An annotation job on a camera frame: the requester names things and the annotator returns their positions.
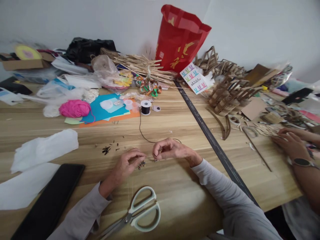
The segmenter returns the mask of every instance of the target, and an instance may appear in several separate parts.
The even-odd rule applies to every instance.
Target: gray sleeve
[[[223,173],[204,159],[191,169],[222,208],[225,235],[241,239],[282,239],[264,212]]]
[[[77,202],[47,240],[86,239],[90,232],[98,230],[101,212],[112,201],[111,195],[107,199],[100,195],[99,186],[100,183]]]

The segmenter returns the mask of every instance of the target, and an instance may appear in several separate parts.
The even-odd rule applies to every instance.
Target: black plastic bag
[[[70,43],[66,56],[72,62],[90,63],[90,56],[98,56],[102,47],[110,51],[117,51],[113,40],[92,40],[76,37]]]

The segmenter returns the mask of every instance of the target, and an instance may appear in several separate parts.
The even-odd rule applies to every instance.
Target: tissue paper
[[[11,173],[23,172],[77,148],[79,148],[78,133],[72,129],[63,130],[47,138],[33,139],[16,149]]]
[[[48,184],[59,164],[42,163],[0,184],[0,210],[27,207]]]

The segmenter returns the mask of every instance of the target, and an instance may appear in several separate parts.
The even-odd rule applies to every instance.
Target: red paper bag
[[[163,71],[180,73],[192,62],[206,40],[211,27],[172,5],[163,5],[156,60],[162,59]]]

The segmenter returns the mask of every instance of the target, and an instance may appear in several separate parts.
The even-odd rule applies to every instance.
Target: scissor handle
[[[141,227],[140,225],[138,225],[138,221],[143,218],[145,215],[149,214],[151,211],[153,211],[154,209],[157,210],[158,214],[157,214],[157,220],[155,221],[155,223],[150,226],[150,227]],[[161,212],[160,212],[160,206],[159,203],[156,202],[152,207],[146,209],[145,211],[141,212],[140,214],[138,214],[137,216],[135,216],[133,218],[133,220],[131,221],[131,226],[135,227],[136,229],[138,229],[140,232],[150,232],[153,229],[156,228],[156,226],[159,224],[160,222],[160,216],[161,216]]]
[[[138,206],[134,206],[134,203],[138,197],[138,195],[144,191],[144,190],[147,190],[149,189],[151,191],[151,196],[149,198],[147,198],[146,200],[144,200],[142,203],[140,203]],[[128,213],[131,213],[133,214],[134,212],[138,211],[140,208],[142,208],[143,206],[145,206],[148,202],[150,202],[151,200],[153,199],[157,199],[157,196],[156,196],[156,193],[154,192],[154,190],[149,187],[149,186],[145,186],[143,188],[141,188],[137,193],[136,195],[134,196],[133,200],[132,200],[132,203],[131,203],[131,207],[129,209],[129,212]]]

